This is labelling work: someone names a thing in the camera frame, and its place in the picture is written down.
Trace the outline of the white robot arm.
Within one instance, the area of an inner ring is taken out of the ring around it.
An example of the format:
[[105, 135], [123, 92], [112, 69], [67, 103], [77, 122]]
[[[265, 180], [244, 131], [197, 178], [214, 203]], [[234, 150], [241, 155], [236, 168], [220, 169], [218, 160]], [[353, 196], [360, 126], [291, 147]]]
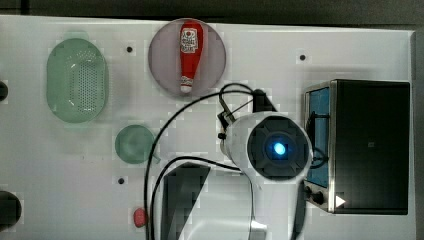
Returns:
[[297, 240], [303, 180], [312, 160], [306, 132], [277, 112], [238, 118], [221, 149], [235, 164], [187, 161], [164, 176], [159, 240]]

